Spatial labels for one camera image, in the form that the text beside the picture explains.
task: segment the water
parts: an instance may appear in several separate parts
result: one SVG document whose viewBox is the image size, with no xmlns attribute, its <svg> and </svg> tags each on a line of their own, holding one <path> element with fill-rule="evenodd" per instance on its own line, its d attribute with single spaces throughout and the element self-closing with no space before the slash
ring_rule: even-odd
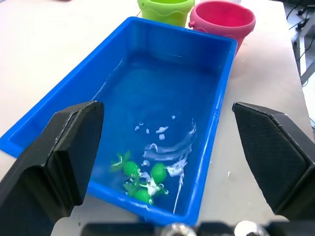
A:
<svg viewBox="0 0 315 236">
<path fill-rule="evenodd" d="M 167 166 L 168 195 L 153 196 L 154 205 L 183 214 L 216 87 L 212 76 L 140 54 L 121 62 L 94 98 L 105 116 L 92 179 L 124 193 L 129 178 L 109 170 L 118 152 L 131 150 L 141 173 L 158 162 Z"/>
</svg>

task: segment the green toy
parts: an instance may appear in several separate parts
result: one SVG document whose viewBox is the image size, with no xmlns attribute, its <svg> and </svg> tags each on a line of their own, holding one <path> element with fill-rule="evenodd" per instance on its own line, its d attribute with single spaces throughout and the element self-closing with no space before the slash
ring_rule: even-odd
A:
<svg viewBox="0 0 315 236">
<path fill-rule="evenodd" d="M 117 156 L 119 162 L 112 162 L 111 171 L 123 169 L 124 174 L 130 178 L 130 182 L 123 184 L 129 196 L 152 205 L 153 195 L 168 194 L 168 190 L 164 189 L 162 184 L 167 176 L 164 164 L 156 163 L 150 172 L 151 179 L 143 181 L 140 180 L 141 170 L 139 166 L 134 161 L 128 161 L 131 156 L 130 150 L 124 155 L 118 153 Z"/>
<path fill-rule="evenodd" d="M 138 177 L 140 168 L 134 161 L 128 161 L 124 164 L 124 174 L 128 177 Z"/>
<path fill-rule="evenodd" d="M 185 27 L 195 0 L 138 0 L 142 18 Z"/>
<path fill-rule="evenodd" d="M 138 199 L 140 201 L 143 201 L 147 204 L 150 204 L 152 205 L 153 204 L 153 199 L 152 197 L 148 194 L 148 191 L 145 190 L 145 189 L 140 189 L 138 190 L 134 196 L 133 196 L 135 199 Z"/>
<path fill-rule="evenodd" d="M 155 183 L 162 183 L 166 178 L 165 165 L 162 163 L 155 164 L 150 172 L 150 175 L 154 179 Z"/>
</svg>

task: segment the green toy frog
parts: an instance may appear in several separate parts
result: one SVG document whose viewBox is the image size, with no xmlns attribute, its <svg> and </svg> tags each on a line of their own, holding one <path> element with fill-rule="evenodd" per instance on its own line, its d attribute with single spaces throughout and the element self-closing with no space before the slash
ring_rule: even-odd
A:
<svg viewBox="0 0 315 236">
<path fill-rule="evenodd" d="M 123 169 L 124 174 L 130 178 L 130 182 L 124 184 L 126 193 L 129 196 L 152 205 L 153 195 L 168 194 L 168 190 L 164 189 L 162 184 L 167 176 L 164 164 L 156 163 L 153 166 L 150 172 L 151 180 L 147 182 L 140 180 L 141 170 L 139 166 L 134 161 L 128 161 L 131 156 L 130 150 L 124 155 L 118 153 L 117 156 L 119 162 L 112 163 L 111 171 Z"/>
</svg>

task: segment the lime green bucket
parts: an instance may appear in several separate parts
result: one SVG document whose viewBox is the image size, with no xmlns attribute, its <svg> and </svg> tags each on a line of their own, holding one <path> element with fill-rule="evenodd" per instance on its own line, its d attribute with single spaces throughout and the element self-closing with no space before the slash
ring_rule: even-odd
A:
<svg viewBox="0 0 315 236">
<path fill-rule="evenodd" d="M 138 0 L 142 18 L 185 27 L 195 0 Z"/>
</svg>

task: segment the white table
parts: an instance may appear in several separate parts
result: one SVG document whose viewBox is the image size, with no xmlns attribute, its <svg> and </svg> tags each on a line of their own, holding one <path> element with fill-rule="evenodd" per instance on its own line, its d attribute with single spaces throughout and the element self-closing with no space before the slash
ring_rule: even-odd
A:
<svg viewBox="0 0 315 236">
<path fill-rule="evenodd" d="M 257 23 L 233 64 L 199 221 L 235 224 L 282 219 L 272 213 L 246 163 L 233 102 L 284 112 L 313 139 L 282 3 L 243 0 L 242 4 L 253 10 Z M 135 0 L 0 3 L 0 135 L 126 17 L 138 12 Z M 0 152 L 0 178 L 13 162 Z M 130 212 L 87 196 L 70 218 L 56 224 L 52 235 L 78 236 L 87 222 L 136 220 Z"/>
</svg>

